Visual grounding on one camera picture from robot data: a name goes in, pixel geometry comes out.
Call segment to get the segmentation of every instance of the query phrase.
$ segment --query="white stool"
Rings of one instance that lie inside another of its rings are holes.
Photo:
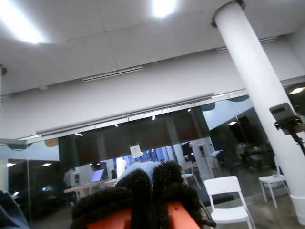
[[[267,184],[269,189],[270,189],[270,193],[271,193],[271,196],[272,196],[272,200],[273,200],[274,206],[277,209],[277,204],[276,204],[276,200],[275,200],[275,196],[274,196],[271,184],[277,183],[277,182],[282,182],[284,184],[284,186],[285,186],[285,188],[286,188],[288,193],[289,193],[289,189],[285,185],[285,182],[284,182],[286,180],[285,176],[280,174],[280,168],[279,168],[279,164],[278,164],[276,156],[274,156],[274,159],[275,159],[274,161],[275,161],[275,165],[276,165],[277,175],[276,176],[260,177],[259,181],[261,183],[261,187],[262,187],[262,191],[263,191],[263,196],[264,196],[265,202],[267,203],[267,198],[266,198],[266,194],[265,194],[265,190],[264,190],[264,184]]]

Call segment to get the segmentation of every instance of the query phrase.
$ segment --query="air vent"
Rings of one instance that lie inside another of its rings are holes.
[[[108,78],[108,77],[113,77],[113,76],[116,76],[116,75],[122,75],[122,74],[126,74],[126,73],[136,72],[136,71],[142,70],[143,68],[144,68],[143,66],[126,68],[126,69],[123,69],[123,70],[114,71],[114,72],[110,72],[110,73],[92,75],[92,76],[83,78],[82,80],[84,82],[89,82],[89,81],[93,81],[93,80],[100,80],[100,79],[104,79],[104,78]]]

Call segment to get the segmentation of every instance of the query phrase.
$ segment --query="ceiling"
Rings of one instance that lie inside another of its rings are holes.
[[[230,0],[177,0],[156,18],[153,0],[12,0],[45,43],[14,39],[0,21],[0,63],[8,73],[2,94],[74,80],[224,46],[210,25]],[[295,32],[305,24],[304,0],[245,0],[259,38]]]

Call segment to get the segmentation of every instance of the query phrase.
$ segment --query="orange object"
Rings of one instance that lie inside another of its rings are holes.
[[[171,229],[200,229],[180,202],[167,203]]]
[[[130,229],[130,221],[132,218],[131,209],[116,212],[111,216],[107,216],[99,221],[91,223],[88,229]]]
[[[167,203],[171,229],[200,229],[180,202]],[[88,225],[88,229],[130,229],[131,209],[112,214]]]

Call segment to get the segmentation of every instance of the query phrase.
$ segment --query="paper sign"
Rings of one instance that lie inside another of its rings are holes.
[[[131,146],[130,152],[132,153],[133,158],[137,158],[142,156],[141,149],[139,145]]]

